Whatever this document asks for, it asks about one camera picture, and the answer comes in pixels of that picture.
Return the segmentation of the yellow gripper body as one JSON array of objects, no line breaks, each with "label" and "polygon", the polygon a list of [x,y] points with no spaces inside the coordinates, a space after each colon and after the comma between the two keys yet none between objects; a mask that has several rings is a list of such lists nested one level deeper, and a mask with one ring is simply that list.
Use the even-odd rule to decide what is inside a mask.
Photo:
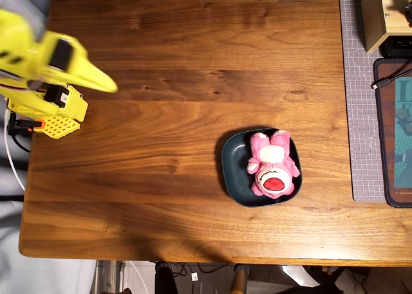
[{"label": "yellow gripper body", "polygon": [[42,79],[88,79],[88,53],[76,38],[46,31],[36,50]]}]

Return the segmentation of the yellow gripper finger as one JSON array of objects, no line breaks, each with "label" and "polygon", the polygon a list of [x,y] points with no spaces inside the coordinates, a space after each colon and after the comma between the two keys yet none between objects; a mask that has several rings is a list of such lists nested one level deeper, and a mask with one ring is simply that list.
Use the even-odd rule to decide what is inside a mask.
[{"label": "yellow gripper finger", "polygon": [[103,71],[98,69],[88,59],[80,59],[75,63],[75,76],[77,77],[96,77],[103,73]]},{"label": "yellow gripper finger", "polygon": [[68,81],[70,84],[76,84],[78,86],[86,87],[96,91],[102,91],[106,93],[116,92],[116,83],[106,74],[97,75],[96,77],[77,77],[73,76]]}]

